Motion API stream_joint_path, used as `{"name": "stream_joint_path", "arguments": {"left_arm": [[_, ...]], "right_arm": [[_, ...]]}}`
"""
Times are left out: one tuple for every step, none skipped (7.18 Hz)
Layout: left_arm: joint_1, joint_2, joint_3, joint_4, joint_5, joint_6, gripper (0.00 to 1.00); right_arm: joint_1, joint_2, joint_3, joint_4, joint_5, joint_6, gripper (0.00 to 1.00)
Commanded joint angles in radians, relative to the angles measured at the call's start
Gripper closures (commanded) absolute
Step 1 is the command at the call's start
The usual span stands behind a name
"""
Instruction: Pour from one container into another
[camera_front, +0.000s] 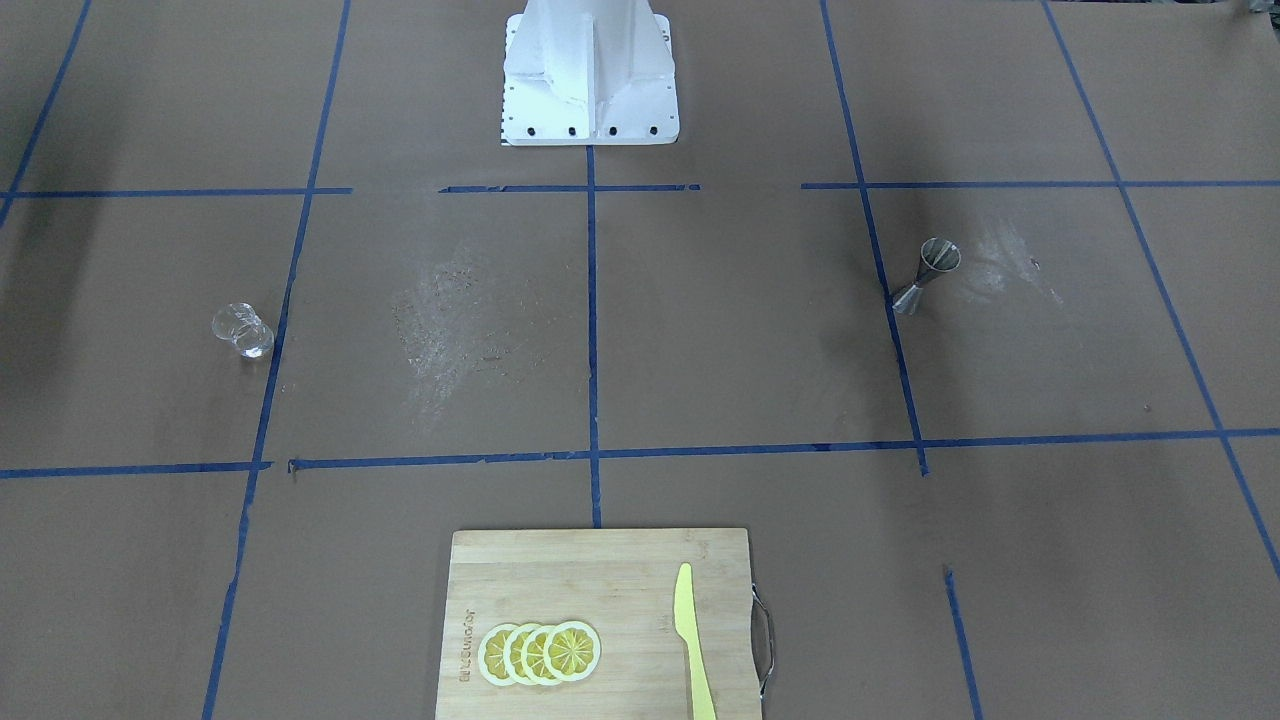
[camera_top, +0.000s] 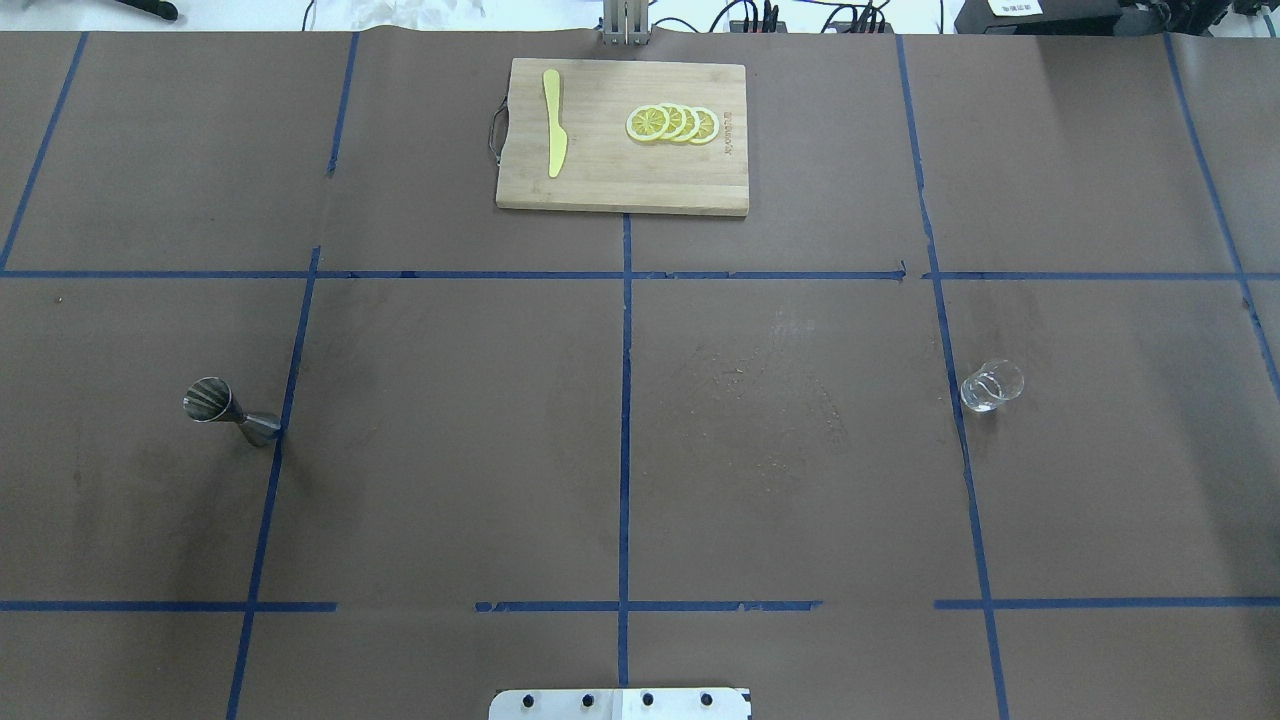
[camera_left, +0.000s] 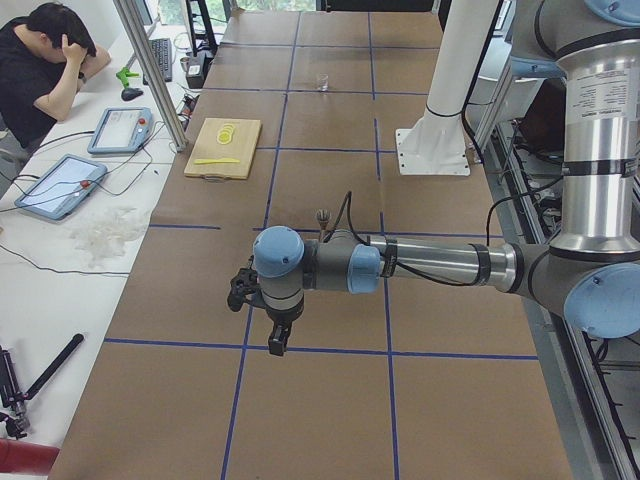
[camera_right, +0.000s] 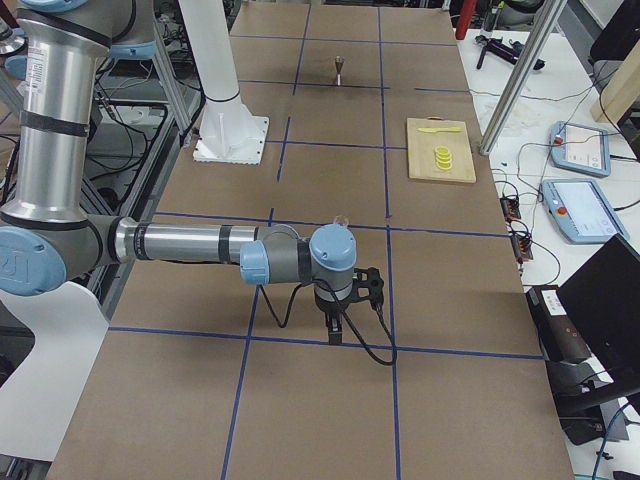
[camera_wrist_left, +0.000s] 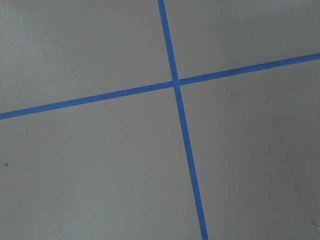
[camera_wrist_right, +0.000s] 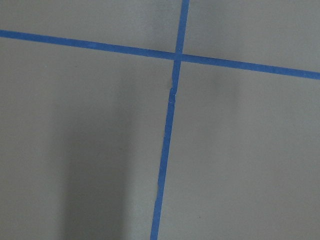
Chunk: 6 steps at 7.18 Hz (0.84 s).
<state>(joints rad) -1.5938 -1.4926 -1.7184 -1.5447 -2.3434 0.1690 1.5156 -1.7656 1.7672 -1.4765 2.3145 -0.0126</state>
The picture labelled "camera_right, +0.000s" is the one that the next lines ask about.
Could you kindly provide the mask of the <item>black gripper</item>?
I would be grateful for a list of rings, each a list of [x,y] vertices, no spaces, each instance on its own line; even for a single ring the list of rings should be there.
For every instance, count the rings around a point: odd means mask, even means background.
[[[328,343],[330,345],[342,344],[342,317],[347,307],[343,302],[329,301],[322,298],[317,293],[314,294],[316,306],[324,313],[325,325],[328,332]]]

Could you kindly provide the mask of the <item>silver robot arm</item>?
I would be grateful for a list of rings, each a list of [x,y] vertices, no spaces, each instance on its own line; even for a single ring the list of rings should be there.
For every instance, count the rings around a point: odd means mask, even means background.
[[[152,57],[149,1],[25,1],[26,92],[14,197],[1,209],[1,288],[31,297],[97,267],[133,260],[231,264],[251,285],[314,289],[328,339],[350,324],[356,241],[332,223],[300,237],[286,225],[171,225],[85,213],[80,206],[98,64]]]

